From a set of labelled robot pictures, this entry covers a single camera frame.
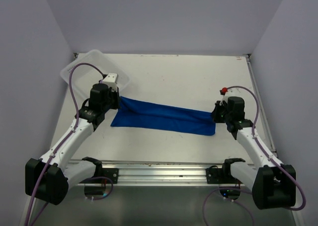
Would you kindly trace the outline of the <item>blue towel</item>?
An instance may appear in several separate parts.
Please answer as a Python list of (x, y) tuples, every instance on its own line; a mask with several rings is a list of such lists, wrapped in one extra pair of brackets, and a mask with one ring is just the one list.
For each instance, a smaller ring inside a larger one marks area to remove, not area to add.
[(216, 123), (205, 111), (180, 108), (121, 97), (112, 127), (145, 128), (213, 136)]

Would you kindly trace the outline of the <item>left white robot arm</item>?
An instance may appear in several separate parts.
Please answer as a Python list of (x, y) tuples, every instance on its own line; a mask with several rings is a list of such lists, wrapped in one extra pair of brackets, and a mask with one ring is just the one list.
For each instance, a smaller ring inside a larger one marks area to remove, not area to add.
[(105, 177), (102, 163), (84, 157), (79, 163), (68, 163), (82, 145), (104, 121), (107, 111), (120, 107), (116, 84), (97, 83), (90, 96), (78, 108), (75, 119), (59, 141), (39, 159), (31, 158), (25, 165), (25, 193), (53, 205), (60, 204), (69, 189), (85, 180), (99, 182)]

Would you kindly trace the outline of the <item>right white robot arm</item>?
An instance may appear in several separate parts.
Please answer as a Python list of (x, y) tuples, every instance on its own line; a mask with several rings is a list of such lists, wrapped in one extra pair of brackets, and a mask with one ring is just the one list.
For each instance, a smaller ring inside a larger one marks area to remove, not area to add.
[(259, 209), (287, 208), (296, 203), (296, 171), (291, 165), (284, 165), (257, 138), (251, 120), (245, 118), (245, 102), (241, 97), (224, 97), (215, 103), (212, 120), (224, 123), (233, 138), (245, 149), (254, 166), (242, 158), (226, 159), (221, 176), (226, 182), (236, 179), (252, 193)]

